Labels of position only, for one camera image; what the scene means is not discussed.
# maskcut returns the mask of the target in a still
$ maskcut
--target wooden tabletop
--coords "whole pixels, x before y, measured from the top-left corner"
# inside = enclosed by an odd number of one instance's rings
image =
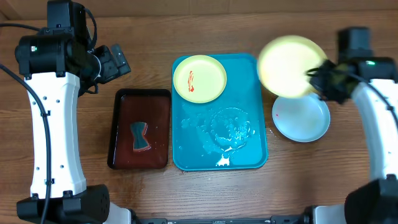
[[[367,183],[369,169],[361,118],[350,101],[329,103],[328,132],[319,141],[300,144],[276,130],[271,118],[275,96],[263,90],[266,164],[256,170],[182,172],[173,164],[171,143],[162,170],[108,168],[114,96],[121,88],[170,90],[172,64],[179,56],[249,52],[257,57],[269,41],[287,34],[308,37],[335,60],[336,31],[348,26],[370,27],[376,54],[397,60],[396,21],[397,11],[97,19],[97,44],[119,43],[132,72],[101,85],[98,95],[79,98],[80,159],[87,184],[106,184],[114,203],[145,218],[268,217],[301,213],[312,204],[343,203]],[[14,49],[20,37],[33,33],[0,29],[0,62],[18,73]],[[32,118],[25,89],[4,72],[0,96],[0,220],[20,223],[16,202],[29,196],[34,168]]]

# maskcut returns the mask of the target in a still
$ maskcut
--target plate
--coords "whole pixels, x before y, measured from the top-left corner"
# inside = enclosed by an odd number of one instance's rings
[[[330,112],[319,96],[311,93],[302,98],[278,97],[272,107],[276,128],[287,138],[297,142],[311,142],[321,138],[329,128]]]
[[[177,93],[193,103],[207,103],[219,97],[226,86],[224,66],[213,57],[194,55],[182,61],[174,71]]]
[[[261,83],[272,93],[285,98],[300,98],[315,89],[307,71],[327,59],[311,40],[289,35],[267,44],[259,55],[257,69]]]

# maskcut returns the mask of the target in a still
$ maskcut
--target blue plastic tray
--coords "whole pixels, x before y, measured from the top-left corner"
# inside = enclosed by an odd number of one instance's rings
[[[174,62],[173,76],[187,57]],[[210,57],[227,73],[221,96],[209,103],[191,103],[172,87],[174,164],[185,171],[259,168],[268,149],[256,59],[249,54]]]

